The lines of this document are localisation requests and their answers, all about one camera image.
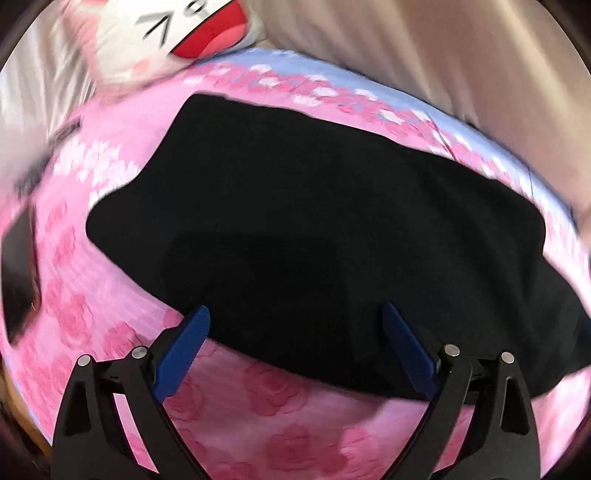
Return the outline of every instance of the white plush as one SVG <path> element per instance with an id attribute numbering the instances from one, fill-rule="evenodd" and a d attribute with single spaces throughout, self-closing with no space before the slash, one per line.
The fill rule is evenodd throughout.
<path id="1" fill-rule="evenodd" d="M 258 39 L 239 0 L 61 0 L 99 93 L 126 93 Z"/>

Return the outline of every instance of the smartphone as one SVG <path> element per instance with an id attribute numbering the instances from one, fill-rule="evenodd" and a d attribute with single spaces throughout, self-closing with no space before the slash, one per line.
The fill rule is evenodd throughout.
<path id="1" fill-rule="evenodd" d="M 0 256 L 4 325 L 8 342 L 14 345 L 41 307 L 35 211 L 30 204 L 2 238 Z"/>

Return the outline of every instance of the beige curtain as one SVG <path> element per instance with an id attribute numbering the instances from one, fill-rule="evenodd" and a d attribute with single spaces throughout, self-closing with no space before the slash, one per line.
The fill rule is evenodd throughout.
<path id="1" fill-rule="evenodd" d="M 478 127 L 576 210 L 591 244 L 591 76 L 537 0 L 246 0 L 278 47 Z"/>

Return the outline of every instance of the pink blanket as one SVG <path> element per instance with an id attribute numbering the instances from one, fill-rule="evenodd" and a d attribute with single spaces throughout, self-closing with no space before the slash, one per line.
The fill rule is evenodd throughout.
<path id="1" fill-rule="evenodd" d="M 89 102 L 82 130 L 63 147 L 35 194 L 43 308 L 12 348 L 0 349 L 32 417 L 51 439 L 69 373 L 83 353 L 98 361 L 149 345 L 180 316 L 136 286 L 87 239 L 89 208 L 146 165 L 183 102 L 195 91 L 279 106 L 362 128 L 454 158 L 531 199 L 498 158 L 484 158 L 423 112 L 390 107 L 321 75 L 281 76 L 269 65 L 208 63 L 122 103 Z M 547 258 L 589 311 L 587 256 L 565 215 L 538 205 Z M 4 232 L 18 211 L 0 212 Z M 568 447 L 590 396 L 591 371 L 571 375 L 534 401 L 543 472 Z M 123 423 L 138 461 L 153 468 L 125 402 Z M 426 405 L 355 394 L 253 361 L 207 340 L 178 394 L 165 407 L 214 479 L 379 479 L 415 429 Z M 470 419 L 465 408 L 440 468 L 451 464 Z"/>

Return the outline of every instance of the black fabric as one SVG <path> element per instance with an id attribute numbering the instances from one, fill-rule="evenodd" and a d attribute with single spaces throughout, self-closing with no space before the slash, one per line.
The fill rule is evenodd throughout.
<path id="1" fill-rule="evenodd" d="M 537 209 L 497 181 L 293 111 L 195 95 L 87 221 L 151 294 L 211 337 L 354 390 L 416 398 L 380 307 L 469 355 L 513 351 L 530 393 L 591 364 L 589 321 L 542 255 Z"/>

